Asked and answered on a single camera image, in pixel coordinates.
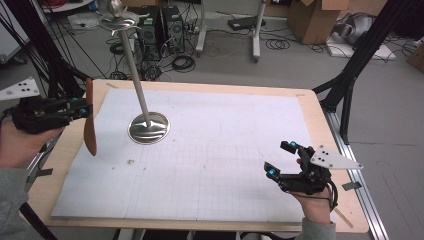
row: aluminum rail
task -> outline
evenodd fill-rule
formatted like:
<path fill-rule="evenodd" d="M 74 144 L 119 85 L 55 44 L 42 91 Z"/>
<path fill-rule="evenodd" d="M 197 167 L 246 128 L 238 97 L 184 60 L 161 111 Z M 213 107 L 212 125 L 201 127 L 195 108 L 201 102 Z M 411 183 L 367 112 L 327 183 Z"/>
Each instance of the aluminum rail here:
<path fill-rule="evenodd" d="M 330 126 L 331 132 L 333 133 L 334 140 L 336 141 L 337 147 L 339 148 L 340 154 L 356 162 L 355 156 L 353 155 L 352 148 L 346 145 L 340 135 L 340 120 L 337 113 L 327 112 L 324 110 L 325 118 L 327 119 L 328 125 Z M 359 202 L 361 203 L 362 209 L 364 210 L 365 217 L 367 218 L 368 225 L 372 232 L 374 239 L 376 240 L 388 240 L 389 237 L 384 228 L 383 222 L 378 214 L 377 208 L 371 198 L 371 194 L 368 190 L 365 179 L 362 176 L 360 170 L 348 170 L 349 176 L 352 182 L 359 182 L 362 187 L 356 189 Z"/>

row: graph paper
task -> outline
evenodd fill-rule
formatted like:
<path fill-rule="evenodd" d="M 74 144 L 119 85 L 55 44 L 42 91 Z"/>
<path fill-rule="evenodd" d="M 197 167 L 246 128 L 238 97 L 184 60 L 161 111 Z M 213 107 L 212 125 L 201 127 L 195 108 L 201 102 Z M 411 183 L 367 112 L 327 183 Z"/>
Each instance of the graph paper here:
<path fill-rule="evenodd" d="M 133 142 L 134 90 L 112 89 L 95 118 L 98 154 L 81 146 L 52 216 L 301 222 L 299 203 L 268 179 L 264 162 L 298 173 L 281 141 L 311 140 L 295 97 L 145 91 L 169 118 L 165 139 Z"/>

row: round metal disc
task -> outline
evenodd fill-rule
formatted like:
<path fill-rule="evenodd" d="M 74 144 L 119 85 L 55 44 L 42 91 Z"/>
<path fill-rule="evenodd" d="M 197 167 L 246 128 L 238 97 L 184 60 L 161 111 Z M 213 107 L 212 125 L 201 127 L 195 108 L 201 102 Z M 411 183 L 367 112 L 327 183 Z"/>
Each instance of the round metal disc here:
<path fill-rule="evenodd" d="M 150 127 L 147 127 L 144 115 L 141 114 L 131 121 L 128 127 L 130 138 L 140 144 L 157 143 L 169 132 L 170 123 L 168 118 L 157 112 L 149 112 Z"/>
<path fill-rule="evenodd" d="M 119 31 L 127 30 L 138 23 L 138 17 L 132 12 L 124 11 L 121 17 L 114 17 L 110 13 L 106 13 L 99 19 L 100 26 L 107 30 Z"/>

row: black metal frame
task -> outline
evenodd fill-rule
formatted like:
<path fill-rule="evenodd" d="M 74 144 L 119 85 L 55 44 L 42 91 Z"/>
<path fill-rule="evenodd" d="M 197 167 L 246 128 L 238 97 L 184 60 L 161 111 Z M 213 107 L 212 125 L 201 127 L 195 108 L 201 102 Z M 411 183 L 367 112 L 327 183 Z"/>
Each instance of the black metal frame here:
<path fill-rule="evenodd" d="M 347 134 L 355 81 L 414 1 L 421 0 L 388 0 L 343 71 L 334 79 L 312 89 L 316 94 L 330 89 L 320 101 L 321 107 L 328 112 L 336 112 L 337 105 L 343 99 L 340 135 L 345 144 L 349 144 Z"/>

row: white metal bracket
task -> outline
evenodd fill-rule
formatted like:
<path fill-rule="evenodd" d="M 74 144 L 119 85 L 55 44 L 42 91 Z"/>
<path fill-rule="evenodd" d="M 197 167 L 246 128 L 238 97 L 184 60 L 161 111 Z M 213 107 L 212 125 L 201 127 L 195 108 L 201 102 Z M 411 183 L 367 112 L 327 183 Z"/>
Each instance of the white metal bracket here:
<path fill-rule="evenodd" d="M 311 158 L 311 163 L 328 169 L 362 169 L 360 163 L 340 155 L 340 153 L 330 150 L 323 145 L 315 151 Z"/>
<path fill-rule="evenodd" d="M 0 90 L 0 101 L 40 95 L 35 79 L 29 77 L 17 84 Z"/>

